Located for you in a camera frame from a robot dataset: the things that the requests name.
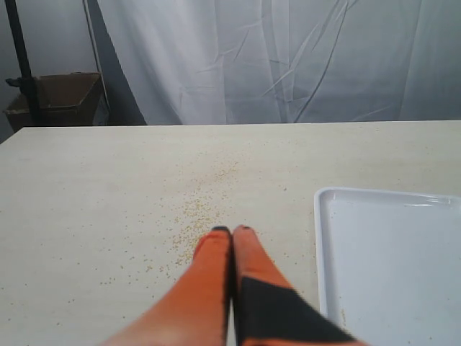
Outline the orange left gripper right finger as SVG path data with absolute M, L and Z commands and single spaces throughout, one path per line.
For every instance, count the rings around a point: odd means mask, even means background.
M 239 345 L 363 345 L 319 314 L 269 258 L 255 230 L 233 232 Z

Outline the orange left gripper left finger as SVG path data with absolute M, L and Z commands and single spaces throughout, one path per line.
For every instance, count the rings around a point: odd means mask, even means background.
M 191 265 L 154 306 L 104 345 L 224 345 L 228 333 L 231 233 L 217 226 Z

